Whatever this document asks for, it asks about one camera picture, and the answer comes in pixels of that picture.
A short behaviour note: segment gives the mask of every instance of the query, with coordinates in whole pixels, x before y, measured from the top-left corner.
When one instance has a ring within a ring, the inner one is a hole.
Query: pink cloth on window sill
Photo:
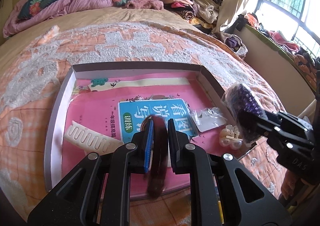
[[[133,9],[163,9],[163,2],[159,0],[129,0],[125,6],[125,8],[133,8]]]
[[[171,4],[171,8],[185,8],[186,6],[184,6],[183,4],[181,3],[178,3],[178,2],[174,2]]]
[[[289,50],[294,52],[299,51],[300,47],[295,42],[286,40],[280,32],[269,31],[269,34],[278,45],[286,46]]]
[[[28,0],[20,0],[14,6],[3,27],[3,37],[19,33],[47,19],[63,16],[76,11],[101,9],[113,6],[112,0],[57,0],[28,20],[18,20],[22,6]]]
[[[193,1],[191,0],[160,0],[162,1],[164,4],[172,4],[174,2],[178,2],[180,4],[183,4],[183,5],[193,5]]]

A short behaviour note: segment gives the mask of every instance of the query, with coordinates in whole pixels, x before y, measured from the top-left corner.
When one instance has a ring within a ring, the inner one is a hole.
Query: white plastic comb
[[[120,140],[88,129],[75,121],[72,121],[72,125],[67,129],[63,137],[83,149],[86,153],[97,152],[99,155],[112,153],[124,144]]]

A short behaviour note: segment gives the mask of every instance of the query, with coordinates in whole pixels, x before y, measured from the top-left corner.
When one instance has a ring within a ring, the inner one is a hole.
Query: clear plastic bag
[[[266,112],[262,108],[255,93],[246,84],[236,82],[225,91],[221,100],[235,119],[246,146],[250,146],[253,142],[258,140],[261,135],[241,127],[238,119],[238,114],[241,111],[246,111],[268,119]]]
[[[218,107],[195,109],[190,115],[200,132],[226,124],[226,119]]]

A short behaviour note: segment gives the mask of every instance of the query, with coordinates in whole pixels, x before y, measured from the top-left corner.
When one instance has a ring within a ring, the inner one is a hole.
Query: green cloth
[[[255,28],[251,27],[250,25],[246,24],[245,27],[249,29],[259,40],[261,40],[263,43],[265,43],[269,48],[271,48],[273,51],[278,52],[279,55],[281,55],[284,59],[286,59],[298,72],[299,74],[304,78],[310,89],[315,92],[316,88],[313,88],[312,85],[308,82],[306,78],[306,74],[300,70],[300,68],[296,65],[294,60],[288,56],[288,54],[281,48],[279,45],[277,45],[274,41],[267,38],[265,35],[260,33]]]

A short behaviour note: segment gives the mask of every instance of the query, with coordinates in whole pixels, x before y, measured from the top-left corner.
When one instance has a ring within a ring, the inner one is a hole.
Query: purple sequined object in plastic
[[[247,111],[257,116],[267,118],[265,111],[262,109],[261,104],[256,100],[253,92],[246,85],[238,84],[233,88],[230,88],[225,101],[228,108],[231,110],[231,113],[236,120],[238,127],[242,132],[245,143],[250,144],[256,141],[260,137],[260,135],[240,127],[238,121],[238,113],[240,111]]]

